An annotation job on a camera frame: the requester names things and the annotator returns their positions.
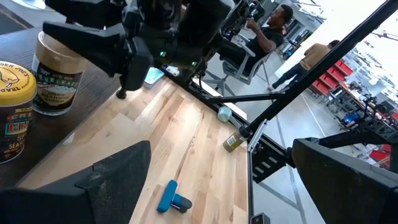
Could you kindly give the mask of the teal book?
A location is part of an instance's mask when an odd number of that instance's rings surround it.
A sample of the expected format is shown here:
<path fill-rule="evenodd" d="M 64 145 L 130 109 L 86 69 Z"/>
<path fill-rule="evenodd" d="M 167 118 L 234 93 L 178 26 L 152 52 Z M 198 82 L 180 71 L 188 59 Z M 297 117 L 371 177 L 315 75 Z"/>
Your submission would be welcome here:
<path fill-rule="evenodd" d="M 163 71 L 159 70 L 158 68 L 150 67 L 143 86 L 147 89 L 151 89 L 163 76 Z"/>

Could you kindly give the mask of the pale teal scoop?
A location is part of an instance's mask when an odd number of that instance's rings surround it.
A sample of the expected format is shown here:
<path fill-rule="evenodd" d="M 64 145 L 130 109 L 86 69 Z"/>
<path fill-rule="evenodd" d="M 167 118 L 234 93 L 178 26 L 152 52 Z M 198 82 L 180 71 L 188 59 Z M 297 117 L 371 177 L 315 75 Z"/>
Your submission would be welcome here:
<path fill-rule="evenodd" d="M 240 128 L 244 126 L 244 122 L 237 118 L 233 110 L 227 106 L 222 106 L 218 110 L 217 118 L 223 123 L 231 123 L 233 126 Z"/>

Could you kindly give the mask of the yellow lid seasoning can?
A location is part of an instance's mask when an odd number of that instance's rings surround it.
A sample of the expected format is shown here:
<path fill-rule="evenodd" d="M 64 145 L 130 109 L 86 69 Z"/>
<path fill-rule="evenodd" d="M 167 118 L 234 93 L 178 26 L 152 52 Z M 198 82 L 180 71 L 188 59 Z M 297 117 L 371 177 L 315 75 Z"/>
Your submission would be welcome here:
<path fill-rule="evenodd" d="M 36 80 L 28 69 L 0 61 L 0 164 L 23 151 L 36 93 Z"/>

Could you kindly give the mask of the tan lid furikake jar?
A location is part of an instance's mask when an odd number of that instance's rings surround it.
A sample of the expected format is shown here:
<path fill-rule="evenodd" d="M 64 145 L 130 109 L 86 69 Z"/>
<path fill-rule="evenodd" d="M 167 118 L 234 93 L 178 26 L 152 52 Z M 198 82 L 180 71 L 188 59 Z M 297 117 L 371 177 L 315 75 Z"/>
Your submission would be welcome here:
<path fill-rule="evenodd" d="M 44 32 L 39 32 L 32 59 L 37 84 L 33 109 L 49 116 L 68 112 L 87 65 L 87 59 Z"/>

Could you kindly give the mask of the blue bag clip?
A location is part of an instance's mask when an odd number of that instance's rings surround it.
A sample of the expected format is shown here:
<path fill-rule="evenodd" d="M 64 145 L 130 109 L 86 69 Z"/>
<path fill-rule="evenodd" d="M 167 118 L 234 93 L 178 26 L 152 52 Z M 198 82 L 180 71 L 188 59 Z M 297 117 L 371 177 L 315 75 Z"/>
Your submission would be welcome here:
<path fill-rule="evenodd" d="M 178 183 L 170 180 L 162 194 L 161 200 L 157 206 L 159 213 L 165 213 L 170 207 L 173 207 L 180 213 L 186 213 L 192 208 L 192 202 L 177 193 Z"/>

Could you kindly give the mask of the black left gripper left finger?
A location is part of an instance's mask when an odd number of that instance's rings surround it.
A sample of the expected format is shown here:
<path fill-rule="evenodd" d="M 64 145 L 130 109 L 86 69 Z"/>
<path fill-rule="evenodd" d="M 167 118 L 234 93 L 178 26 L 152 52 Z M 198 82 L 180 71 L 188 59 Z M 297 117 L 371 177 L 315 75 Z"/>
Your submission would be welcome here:
<path fill-rule="evenodd" d="M 2 189 L 0 224 L 128 224 L 150 160 L 140 141 L 37 189 Z"/>

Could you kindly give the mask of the red storage bins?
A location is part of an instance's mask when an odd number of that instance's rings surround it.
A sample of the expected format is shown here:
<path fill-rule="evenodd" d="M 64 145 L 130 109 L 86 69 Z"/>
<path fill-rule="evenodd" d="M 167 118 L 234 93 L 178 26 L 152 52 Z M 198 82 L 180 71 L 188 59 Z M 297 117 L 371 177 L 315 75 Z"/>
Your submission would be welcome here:
<path fill-rule="evenodd" d="M 353 70 L 347 66 L 344 61 L 339 60 L 315 80 L 312 85 L 309 86 L 309 89 L 318 95 L 329 95 L 352 74 Z"/>

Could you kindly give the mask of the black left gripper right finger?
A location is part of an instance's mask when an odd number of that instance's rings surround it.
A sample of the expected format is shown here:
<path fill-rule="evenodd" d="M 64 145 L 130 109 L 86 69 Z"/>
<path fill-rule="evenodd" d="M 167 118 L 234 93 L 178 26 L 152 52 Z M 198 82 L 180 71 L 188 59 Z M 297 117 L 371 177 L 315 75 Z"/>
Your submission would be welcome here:
<path fill-rule="evenodd" d="M 291 154 L 326 224 L 398 224 L 398 174 L 305 139 Z"/>

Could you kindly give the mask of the grey office chair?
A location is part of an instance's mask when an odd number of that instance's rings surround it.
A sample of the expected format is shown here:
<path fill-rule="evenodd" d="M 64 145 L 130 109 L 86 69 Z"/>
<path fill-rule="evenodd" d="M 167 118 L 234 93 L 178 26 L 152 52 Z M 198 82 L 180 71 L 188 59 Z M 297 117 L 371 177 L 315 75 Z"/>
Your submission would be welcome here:
<path fill-rule="evenodd" d="M 243 42 L 238 42 L 238 46 L 245 51 L 245 57 L 243 62 L 238 65 L 234 63 L 231 59 L 223 58 L 221 59 L 223 66 L 224 77 L 220 78 L 215 74 L 206 71 L 205 74 L 210 76 L 211 79 L 204 79 L 206 84 L 215 84 L 215 91 L 219 91 L 221 96 L 226 96 L 225 92 L 227 91 L 231 96 L 236 96 L 233 90 L 227 85 L 226 81 L 229 77 L 232 77 L 246 85 L 250 85 L 252 78 L 257 74 L 260 66 L 265 67 L 265 63 L 269 58 L 269 54 L 259 59 L 252 67 L 250 72 L 245 71 L 245 66 L 248 62 L 249 58 L 253 58 L 256 54 L 250 50 Z"/>

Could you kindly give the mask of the person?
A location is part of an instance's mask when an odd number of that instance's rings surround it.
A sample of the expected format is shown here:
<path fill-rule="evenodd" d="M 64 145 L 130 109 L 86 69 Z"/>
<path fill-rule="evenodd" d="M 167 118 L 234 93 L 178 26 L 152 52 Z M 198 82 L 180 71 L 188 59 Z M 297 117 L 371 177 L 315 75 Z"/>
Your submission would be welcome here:
<path fill-rule="evenodd" d="M 340 43 L 339 40 L 333 40 L 327 45 L 315 43 L 304 52 L 304 58 L 299 63 L 286 71 L 275 83 L 268 86 L 269 91 L 276 90 L 285 81 L 290 80 L 289 86 L 292 86 L 303 75 L 311 70 L 331 49 Z"/>
<path fill-rule="evenodd" d="M 293 15 L 293 9 L 290 6 L 281 4 L 272 12 L 271 18 L 267 21 L 267 27 L 261 27 L 251 18 L 247 19 L 247 27 L 255 33 L 256 37 L 246 44 L 246 47 L 255 56 L 248 58 L 244 68 L 245 72 L 249 73 L 258 60 L 272 53 L 283 43 L 283 27 L 292 19 Z M 244 49 L 227 40 L 222 41 L 217 53 L 220 55 L 220 59 L 228 58 L 237 65 L 241 65 L 246 56 Z"/>

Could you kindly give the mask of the dark lid green spice jar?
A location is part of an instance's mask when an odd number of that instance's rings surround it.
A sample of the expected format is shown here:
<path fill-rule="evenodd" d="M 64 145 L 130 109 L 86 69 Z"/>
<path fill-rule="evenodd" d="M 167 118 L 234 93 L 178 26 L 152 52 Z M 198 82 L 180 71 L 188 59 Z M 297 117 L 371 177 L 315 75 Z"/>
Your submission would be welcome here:
<path fill-rule="evenodd" d="M 252 132 L 247 126 L 241 126 L 223 143 L 224 149 L 228 152 L 233 152 L 246 141 L 251 134 Z"/>

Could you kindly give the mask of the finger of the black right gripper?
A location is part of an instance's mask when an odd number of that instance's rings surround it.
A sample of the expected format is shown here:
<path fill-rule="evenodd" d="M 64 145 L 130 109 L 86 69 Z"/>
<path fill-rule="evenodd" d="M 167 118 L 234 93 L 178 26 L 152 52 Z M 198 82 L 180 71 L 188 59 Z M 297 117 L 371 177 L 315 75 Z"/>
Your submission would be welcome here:
<path fill-rule="evenodd" d="M 121 23 L 107 29 L 44 23 L 43 31 L 113 77 L 126 69 L 126 33 Z"/>
<path fill-rule="evenodd" d="M 45 4 L 68 21 L 103 29 L 122 21 L 124 0 L 45 0 Z"/>

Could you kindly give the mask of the dark wooden black-framed shelf unit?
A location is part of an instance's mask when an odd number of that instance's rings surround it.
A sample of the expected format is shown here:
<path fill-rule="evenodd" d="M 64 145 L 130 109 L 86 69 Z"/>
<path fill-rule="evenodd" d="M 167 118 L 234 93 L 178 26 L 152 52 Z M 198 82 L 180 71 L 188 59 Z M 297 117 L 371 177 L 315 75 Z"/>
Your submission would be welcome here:
<path fill-rule="evenodd" d="M 39 27 L 0 35 L 0 60 L 25 68 L 32 66 L 32 57 Z M 49 152 L 87 120 L 114 92 L 119 81 L 109 78 L 90 64 L 83 74 L 72 108 L 61 116 L 32 113 L 25 147 L 10 162 L 0 164 L 0 188 L 12 187 L 29 173 Z"/>

